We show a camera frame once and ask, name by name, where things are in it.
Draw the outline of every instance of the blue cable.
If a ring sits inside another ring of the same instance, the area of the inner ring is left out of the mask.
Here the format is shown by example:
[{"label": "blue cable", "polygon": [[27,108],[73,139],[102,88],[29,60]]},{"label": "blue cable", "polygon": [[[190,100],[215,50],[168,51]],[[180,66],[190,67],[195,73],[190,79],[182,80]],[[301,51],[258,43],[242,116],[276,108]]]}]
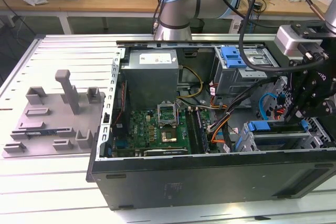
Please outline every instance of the blue cable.
[{"label": "blue cable", "polygon": [[261,114],[261,116],[262,116],[262,118],[263,118],[264,120],[268,120],[268,118],[267,118],[266,112],[265,112],[265,110],[264,110],[264,108],[263,108],[263,101],[264,101],[264,98],[265,98],[266,96],[268,96],[268,95],[270,95],[270,96],[273,97],[273,98],[278,98],[277,95],[272,94],[272,93],[266,93],[266,94],[264,94],[264,95],[260,98],[260,100],[259,100],[259,110],[260,110],[260,114]]}]

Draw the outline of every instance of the green circuit board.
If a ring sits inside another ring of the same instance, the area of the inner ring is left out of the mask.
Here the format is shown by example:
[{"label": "green circuit board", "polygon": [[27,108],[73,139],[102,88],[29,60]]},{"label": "green circuit board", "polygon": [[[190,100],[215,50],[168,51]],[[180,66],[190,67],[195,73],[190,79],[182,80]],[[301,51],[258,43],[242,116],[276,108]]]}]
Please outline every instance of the green circuit board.
[{"label": "green circuit board", "polygon": [[[161,120],[174,119],[173,110],[161,110]],[[173,149],[191,152],[191,144],[185,110],[176,110],[178,125],[159,125],[157,110],[131,111],[129,134],[118,136],[115,141],[117,157],[134,157],[146,150]],[[199,110],[204,130],[210,124],[207,110]]]},{"label": "green circuit board", "polygon": [[[168,120],[174,116],[162,112],[161,118]],[[168,125],[160,128],[157,111],[132,111],[128,148],[183,148],[190,154],[184,111],[179,111],[178,120],[176,128]]]}]

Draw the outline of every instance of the red wire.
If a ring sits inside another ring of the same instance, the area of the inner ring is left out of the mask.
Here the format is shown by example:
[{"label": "red wire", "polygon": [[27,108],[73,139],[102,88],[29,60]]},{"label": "red wire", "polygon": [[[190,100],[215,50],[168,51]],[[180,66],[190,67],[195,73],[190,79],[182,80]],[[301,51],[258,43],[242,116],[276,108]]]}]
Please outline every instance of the red wire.
[{"label": "red wire", "polygon": [[120,118],[120,116],[121,116],[121,114],[122,114],[122,108],[124,107],[124,91],[125,91],[125,83],[122,84],[122,91],[121,91],[121,110],[120,110],[120,113],[119,113],[119,115],[118,115],[118,117],[117,117],[117,119],[116,119],[116,121],[114,122],[113,125],[115,125],[115,124],[118,122],[118,120],[119,120],[119,118]]}]

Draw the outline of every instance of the sticker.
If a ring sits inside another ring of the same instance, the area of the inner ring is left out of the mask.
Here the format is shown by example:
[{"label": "sticker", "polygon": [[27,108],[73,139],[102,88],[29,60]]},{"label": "sticker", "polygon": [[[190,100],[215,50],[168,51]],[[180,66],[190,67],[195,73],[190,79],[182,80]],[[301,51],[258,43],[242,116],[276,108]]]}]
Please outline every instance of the sticker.
[{"label": "sticker", "polygon": [[40,132],[27,132],[27,135],[41,135]]},{"label": "sticker", "polygon": [[223,145],[223,149],[226,153],[230,153],[230,148],[226,144]]},{"label": "sticker", "polygon": [[170,54],[140,54],[139,64],[171,64],[171,63],[172,58]]}]

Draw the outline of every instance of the cable on desk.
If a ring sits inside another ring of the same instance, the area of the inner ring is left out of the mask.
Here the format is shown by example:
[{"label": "cable on desk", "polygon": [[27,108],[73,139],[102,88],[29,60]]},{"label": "cable on desk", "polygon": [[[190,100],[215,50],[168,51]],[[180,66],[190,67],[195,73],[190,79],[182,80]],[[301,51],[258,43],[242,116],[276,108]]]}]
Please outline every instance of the cable on desk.
[{"label": "cable on desk", "polygon": [[[249,15],[246,14],[246,16],[244,16],[240,11],[238,11],[236,8],[234,8],[229,2],[228,0],[223,0],[224,3],[235,13],[237,14],[238,16],[240,16],[241,18],[245,19],[245,17],[249,17]],[[261,27],[265,27],[265,28],[279,28],[279,26],[267,26],[267,25],[262,25],[258,22],[255,22],[253,20],[250,20],[249,18],[248,19],[248,22],[254,24],[254,25],[257,25],[257,26],[261,26]]]},{"label": "cable on desk", "polygon": [[2,0],[3,2],[4,2],[4,4],[7,6],[7,8],[15,15],[15,16],[17,16],[21,21],[22,21],[22,23],[23,24],[25,24],[25,26],[29,29],[29,31],[32,33],[32,34],[34,34],[34,35],[36,35],[36,33],[34,32],[34,30],[32,30],[31,29],[31,27],[30,26],[28,26],[27,25],[27,23],[19,16],[19,15],[17,15],[16,14],[16,12],[7,4],[7,2],[5,1],[5,0]]}]

